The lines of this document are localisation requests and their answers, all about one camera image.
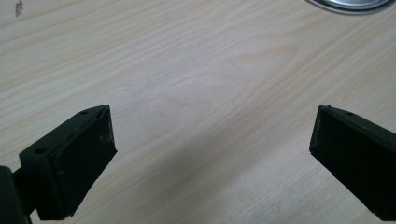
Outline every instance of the light wood surface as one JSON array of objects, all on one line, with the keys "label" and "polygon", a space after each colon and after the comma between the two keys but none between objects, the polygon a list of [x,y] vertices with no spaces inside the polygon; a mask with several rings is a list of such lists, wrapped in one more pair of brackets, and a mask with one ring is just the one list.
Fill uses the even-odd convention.
[{"label": "light wood surface", "polygon": [[119,151],[73,217],[45,223],[381,223],[308,146],[319,105],[396,132],[396,6],[17,3],[0,2],[0,164],[101,104]]}]

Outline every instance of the black rectangular block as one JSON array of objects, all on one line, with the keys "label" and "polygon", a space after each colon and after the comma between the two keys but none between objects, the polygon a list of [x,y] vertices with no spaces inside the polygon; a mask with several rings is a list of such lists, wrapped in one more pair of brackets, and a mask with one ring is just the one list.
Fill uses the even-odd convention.
[{"label": "black rectangular block", "polygon": [[396,134],[320,106],[311,154],[382,220],[396,220]]},{"label": "black rectangular block", "polygon": [[116,152],[108,105],[77,113],[26,148],[21,165],[40,219],[73,216]]}]

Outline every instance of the silver round object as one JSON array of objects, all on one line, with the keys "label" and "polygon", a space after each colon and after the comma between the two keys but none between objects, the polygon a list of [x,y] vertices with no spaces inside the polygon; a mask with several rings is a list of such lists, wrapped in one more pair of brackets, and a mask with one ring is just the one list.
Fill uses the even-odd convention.
[{"label": "silver round object", "polygon": [[396,0],[307,0],[312,4],[330,11],[363,15],[375,13],[391,6]]}]

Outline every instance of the black clamp jaw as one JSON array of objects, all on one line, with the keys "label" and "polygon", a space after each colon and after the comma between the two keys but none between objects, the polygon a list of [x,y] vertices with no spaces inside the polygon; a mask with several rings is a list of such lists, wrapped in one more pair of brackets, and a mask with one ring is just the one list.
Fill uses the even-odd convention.
[{"label": "black clamp jaw", "polygon": [[14,174],[0,166],[0,223],[73,216],[116,153],[109,105],[77,113],[20,153]]},{"label": "black clamp jaw", "polygon": [[356,114],[320,106],[311,154],[384,221],[396,220],[396,134]]}]

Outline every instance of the black plastic piece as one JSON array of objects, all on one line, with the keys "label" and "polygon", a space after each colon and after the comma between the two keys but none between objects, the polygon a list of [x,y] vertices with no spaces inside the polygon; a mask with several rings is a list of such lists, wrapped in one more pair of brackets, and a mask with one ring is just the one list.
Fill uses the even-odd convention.
[{"label": "black plastic piece", "polygon": [[6,175],[0,181],[14,186],[24,215],[36,208],[42,220],[63,220],[74,215],[116,153],[110,107],[100,105],[77,113],[26,148],[13,182]]},{"label": "black plastic piece", "polygon": [[396,134],[321,105],[311,154],[382,220],[396,220]]},{"label": "black plastic piece", "polygon": [[6,166],[0,166],[0,223],[28,224],[30,218],[25,215],[20,195],[14,183],[11,170]]}]

